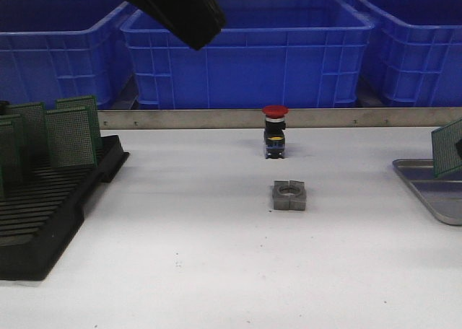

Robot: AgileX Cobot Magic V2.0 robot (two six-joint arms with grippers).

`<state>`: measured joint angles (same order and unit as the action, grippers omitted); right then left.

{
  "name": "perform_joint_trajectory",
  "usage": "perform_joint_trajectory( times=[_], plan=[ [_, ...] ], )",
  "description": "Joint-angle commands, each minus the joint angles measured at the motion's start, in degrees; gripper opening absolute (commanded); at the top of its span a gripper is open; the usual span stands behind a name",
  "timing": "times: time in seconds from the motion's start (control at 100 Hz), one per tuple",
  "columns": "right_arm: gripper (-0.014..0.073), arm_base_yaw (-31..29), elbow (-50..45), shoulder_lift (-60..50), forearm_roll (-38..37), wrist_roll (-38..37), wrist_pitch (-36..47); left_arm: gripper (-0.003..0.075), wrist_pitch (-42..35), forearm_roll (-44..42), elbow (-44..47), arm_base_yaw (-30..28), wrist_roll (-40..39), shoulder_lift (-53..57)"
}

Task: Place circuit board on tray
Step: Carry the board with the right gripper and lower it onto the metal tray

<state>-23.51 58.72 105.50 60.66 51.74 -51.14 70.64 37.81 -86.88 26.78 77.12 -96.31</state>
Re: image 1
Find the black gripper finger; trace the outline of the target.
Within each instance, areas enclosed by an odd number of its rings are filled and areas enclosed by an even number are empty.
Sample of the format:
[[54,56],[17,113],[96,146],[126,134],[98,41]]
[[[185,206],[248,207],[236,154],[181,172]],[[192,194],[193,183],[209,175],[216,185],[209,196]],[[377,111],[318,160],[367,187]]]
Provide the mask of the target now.
[[157,20],[194,50],[209,44],[225,26],[217,0],[125,0]]
[[458,140],[455,143],[455,148],[457,151],[457,155],[459,156],[460,159],[462,159],[462,139]]

